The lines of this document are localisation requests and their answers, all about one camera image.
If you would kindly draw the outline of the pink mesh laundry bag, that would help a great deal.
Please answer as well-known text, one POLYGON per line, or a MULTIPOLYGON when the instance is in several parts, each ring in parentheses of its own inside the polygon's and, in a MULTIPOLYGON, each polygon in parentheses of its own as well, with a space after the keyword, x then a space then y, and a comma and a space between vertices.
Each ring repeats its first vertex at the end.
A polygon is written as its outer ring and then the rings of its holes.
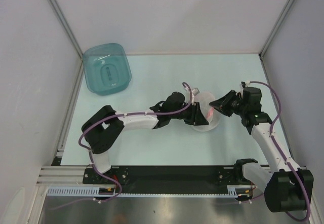
POLYGON ((200 110, 209 124, 203 126, 191 126, 194 130, 207 132, 217 127, 220 120, 220 113, 209 106, 209 103, 214 100, 216 100, 215 96, 208 91, 200 91, 200 93, 195 96, 194 102, 199 102, 200 110))

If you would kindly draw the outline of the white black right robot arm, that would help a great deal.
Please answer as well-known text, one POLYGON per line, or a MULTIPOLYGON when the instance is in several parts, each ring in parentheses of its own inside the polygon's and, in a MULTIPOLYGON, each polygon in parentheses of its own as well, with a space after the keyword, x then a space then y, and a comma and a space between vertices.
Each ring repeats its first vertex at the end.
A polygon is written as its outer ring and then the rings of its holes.
POLYGON ((264 154, 270 171, 255 159, 240 159, 234 164, 234 180, 239 184, 254 183, 264 194, 271 212, 306 211, 310 203, 314 178, 302 169, 285 151, 273 130, 273 120, 262 111, 259 88, 245 87, 241 92, 231 90, 222 98, 210 102, 225 116, 236 114, 264 154))

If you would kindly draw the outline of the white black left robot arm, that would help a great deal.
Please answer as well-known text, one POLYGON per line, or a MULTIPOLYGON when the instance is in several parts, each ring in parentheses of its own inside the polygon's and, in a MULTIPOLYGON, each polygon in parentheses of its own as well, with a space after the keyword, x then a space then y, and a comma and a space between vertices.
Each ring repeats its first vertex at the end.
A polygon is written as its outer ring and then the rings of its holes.
POLYGON ((148 110, 134 113, 118 113, 110 105, 102 107, 82 126, 82 136, 90 152, 91 164, 96 168, 94 177, 100 183, 111 180, 111 163, 108 150, 119 135, 128 130, 159 129, 171 120, 182 120, 190 126, 206 127, 211 124, 212 113, 208 104, 192 98, 186 101, 180 92, 174 92, 166 100, 148 110))

